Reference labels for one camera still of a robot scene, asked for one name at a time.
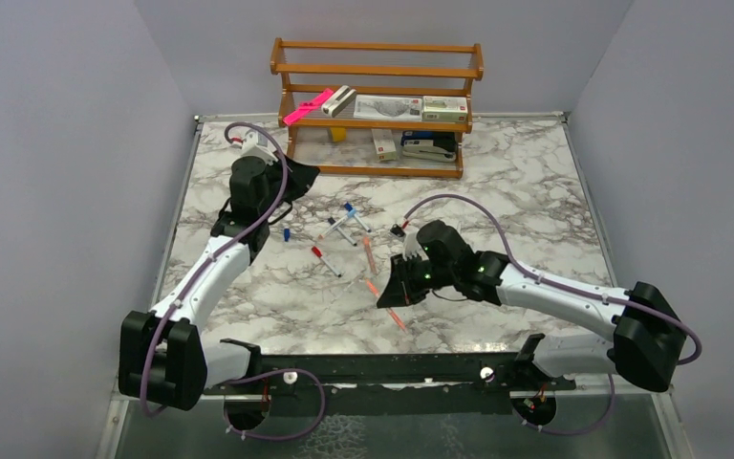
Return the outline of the peach orange highlighter pen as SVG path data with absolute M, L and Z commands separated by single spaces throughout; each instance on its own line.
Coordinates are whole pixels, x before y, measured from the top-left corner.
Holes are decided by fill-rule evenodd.
M 373 275 L 377 275 L 378 274 L 378 266 L 377 266 L 377 263 L 375 261 L 374 255 L 373 255 L 372 246 L 371 246 L 371 239 L 370 239 L 369 236 L 364 236 L 362 238 L 362 246 L 363 246 L 363 249 L 364 249 L 365 254 L 366 254 L 366 258 L 367 258 L 367 261 L 368 261 L 370 272 Z

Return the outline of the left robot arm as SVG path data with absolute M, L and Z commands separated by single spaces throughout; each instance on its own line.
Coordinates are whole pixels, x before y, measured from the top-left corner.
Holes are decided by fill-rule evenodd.
M 120 327 L 119 393 L 150 404 L 191 409 L 204 391 L 228 382 L 247 393 L 261 383 L 260 348 L 237 339 L 203 345 L 201 331 L 230 284 L 255 260 L 270 235 L 270 215 L 313 186 L 320 170 L 290 158 L 237 159 L 229 196 L 194 266 L 148 312 Z

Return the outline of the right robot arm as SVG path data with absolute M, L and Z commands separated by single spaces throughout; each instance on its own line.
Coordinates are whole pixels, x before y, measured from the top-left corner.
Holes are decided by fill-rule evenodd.
M 557 317 L 583 328 L 580 335 L 529 341 L 512 367 L 521 386 L 535 389 L 549 378 L 617 374 L 632 385 L 664 392 L 685 342 L 681 321 L 654 285 L 597 287 L 537 269 L 516 266 L 496 251 L 475 251 L 441 220 L 405 238 L 390 259 L 390 276 L 377 306 L 407 307 L 451 287 L 465 298 Z

